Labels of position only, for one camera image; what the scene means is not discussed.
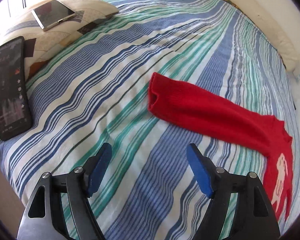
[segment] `striped bedsheet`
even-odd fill
[[[39,176],[67,173],[104,142],[113,158],[90,199],[107,240],[192,239],[209,200],[186,160],[195,143],[216,166],[246,175],[265,158],[202,136],[147,111],[153,72],[196,84],[260,114],[286,122],[293,136],[294,187],[300,146],[290,83],[277,51],[239,10],[222,0],[104,0],[119,14],[70,45],[27,83],[31,130],[0,141],[0,167],[27,203]],[[62,198],[71,237],[77,237]],[[234,215],[233,194],[222,238]],[[288,221],[280,219],[280,229]]]

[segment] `smartphone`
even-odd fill
[[[43,31],[76,16],[76,12],[65,6],[58,0],[51,0],[36,9],[32,10],[34,18]]]
[[[24,38],[0,46],[0,139],[6,141],[32,127],[24,74]]]

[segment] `silver smartphone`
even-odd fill
[[[58,0],[51,0],[32,10],[32,14],[45,32],[52,27],[76,16],[76,12]]]

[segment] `pillowcase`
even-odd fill
[[[44,32],[32,10],[50,0],[25,8],[13,25],[0,34],[0,46],[15,37],[25,38],[25,79],[28,80],[62,49],[118,13],[118,9],[101,0],[59,0],[77,15]]]

